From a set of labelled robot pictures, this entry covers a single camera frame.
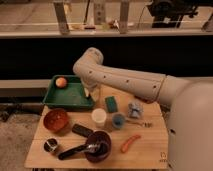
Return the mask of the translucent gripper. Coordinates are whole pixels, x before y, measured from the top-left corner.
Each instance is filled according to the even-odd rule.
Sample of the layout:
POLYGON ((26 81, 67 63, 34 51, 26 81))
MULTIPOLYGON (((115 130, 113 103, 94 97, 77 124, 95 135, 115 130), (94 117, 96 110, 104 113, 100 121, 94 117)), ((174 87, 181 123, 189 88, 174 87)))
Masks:
POLYGON ((93 87, 86 87, 85 89, 87 89, 90 92, 91 98, 97 102, 100 98, 100 86, 99 85, 95 85, 93 87))

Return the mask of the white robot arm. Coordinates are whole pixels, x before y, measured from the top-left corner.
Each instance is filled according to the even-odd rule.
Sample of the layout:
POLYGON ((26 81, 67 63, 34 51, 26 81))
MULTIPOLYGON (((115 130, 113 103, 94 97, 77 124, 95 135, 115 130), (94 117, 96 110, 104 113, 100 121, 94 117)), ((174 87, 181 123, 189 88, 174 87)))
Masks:
POLYGON ((169 171, 213 171, 213 83, 107 67, 94 47, 75 62, 73 72, 90 91, 101 83, 169 108, 169 171))

